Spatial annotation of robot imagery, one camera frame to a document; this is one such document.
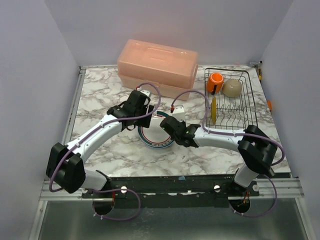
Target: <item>marble countertop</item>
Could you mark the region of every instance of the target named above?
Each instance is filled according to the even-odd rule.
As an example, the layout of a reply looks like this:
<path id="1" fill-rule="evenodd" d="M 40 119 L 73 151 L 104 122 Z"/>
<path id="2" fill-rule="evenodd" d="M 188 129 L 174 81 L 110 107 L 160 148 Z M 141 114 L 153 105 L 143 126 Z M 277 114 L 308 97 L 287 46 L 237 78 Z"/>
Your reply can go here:
<path id="1" fill-rule="evenodd" d="M 226 70 L 246 70 L 249 73 L 254 96 L 258 127 L 270 138 L 280 142 L 273 118 L 259 82 L 256 70 L 249 66 L 210 66 Z M 205 66 L 199 67 L 194 89 L 204 92 Z M 84 134 L 94 126 L 107 110 L 125 101 L 131 89 L 122 86 L 116 66 L 110 68 L 88 68 L 81 91 L 72 139 Z M 172 98 L 162 97 L 160 111 L 169 112 Z M 158 102 L 152 95 L 151 103 Z M 191 93 L 183 104 L 187 124 L 199 124 L 204 116 L 204 98 Z M 275 160 L 281 157 L 278 150 Z M 123 131 L 105 142 L 95 151 L 86 168 L 100 170 L 113 177 L 128 176 L 186 176 L 205 174 L 233 174 L 244 161 L 239 153 L 215 147 L 183 147 L 177 144 L 164 149 L 153 149 L 146 146 L 139 138 L 138 131 Z M 290 172 L 288 162 L 273 167 L 275 172 Z"/>

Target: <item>orange cup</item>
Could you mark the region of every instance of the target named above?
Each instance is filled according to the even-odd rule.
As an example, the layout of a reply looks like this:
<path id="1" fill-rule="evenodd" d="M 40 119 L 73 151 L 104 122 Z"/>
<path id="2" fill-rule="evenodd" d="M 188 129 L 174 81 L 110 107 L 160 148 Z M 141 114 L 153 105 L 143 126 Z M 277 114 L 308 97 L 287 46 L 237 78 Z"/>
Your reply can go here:
<path id="1" fill-rule="evenodd" d="M 216 89 L 215 89 L 215 93 L 218 93 L 222 87 L 222 85 L 224 84 L 224 76 L 222 76 L 220 73 L 218 72 L 214 72 L 212 74 L 210 74 L 208 82 L 206 83 L 206 89 L 209 93 L 212 93 L 215 89 L 215 85 L 216 85 Z"/>

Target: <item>black wire rack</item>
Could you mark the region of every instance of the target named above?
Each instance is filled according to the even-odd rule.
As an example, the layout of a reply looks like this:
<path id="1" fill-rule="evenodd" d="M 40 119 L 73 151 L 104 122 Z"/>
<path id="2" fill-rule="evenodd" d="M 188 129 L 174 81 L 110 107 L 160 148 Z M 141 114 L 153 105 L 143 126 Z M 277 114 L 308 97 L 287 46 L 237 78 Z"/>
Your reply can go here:
<path id="1" fill-rule="evenodd" d="M 224 82 L 229 79 L 239 80 L 242 84 L 242 93 L 239 97 L 232 98 L 225 96 L 220 90 L 215 94 L 216 100 L 216 120 L 215 124 L 211 114 L 206 119 L 206 126 L 215 129 L 238 130 L 245 129 L 248 125 L 258 126 L 256 104 L 252 90 L 250 75 L 245 70 L 226 70 L 209 67 L 204 70 L 204 91 L 209 99 L 209 107 L 213 95 L 207 91 L 206 85 L 210 74 L 220 73 L 224 77 Z"/>

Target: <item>gray floor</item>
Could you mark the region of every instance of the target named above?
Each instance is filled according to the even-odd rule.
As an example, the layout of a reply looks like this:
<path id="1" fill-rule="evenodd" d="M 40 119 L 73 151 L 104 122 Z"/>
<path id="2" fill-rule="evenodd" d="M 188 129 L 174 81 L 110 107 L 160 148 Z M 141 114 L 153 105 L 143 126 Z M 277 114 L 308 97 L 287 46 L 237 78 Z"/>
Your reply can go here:
<path id="1" fill-rule="evenodd" d="M 248 213 L 261 213 L 272 200 L 255 200 Z M 125 217 L 132 209 L 115 209 Z M 238 216 L 228 208 L 145 208 L 128 222 L 93 217 L 90 202 L 50 202 L 41 240 L 304 240 L 294 199 L 280 199 L 274 212 L 259 218 Z"/>

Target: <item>pink container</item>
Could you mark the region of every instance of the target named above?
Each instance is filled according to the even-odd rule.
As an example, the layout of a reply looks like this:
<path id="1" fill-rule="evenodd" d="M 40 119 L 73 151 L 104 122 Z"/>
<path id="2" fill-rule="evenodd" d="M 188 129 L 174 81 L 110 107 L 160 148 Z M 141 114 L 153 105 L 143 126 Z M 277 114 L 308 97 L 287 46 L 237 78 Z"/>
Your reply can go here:
<path id="1" fill-rule="evenodd" d="M 198 53 L 149 42 L 128 40 L 118 58 L 118 76 L 124 87 L 135 89 L 141 83 L 153 83 L 162 96 L 175 98 L 191 90 L 198 69 Z M 148 86 L 144 88 L 157 92 Z M 189 93 L 179 97 L 187 100 Z"/>

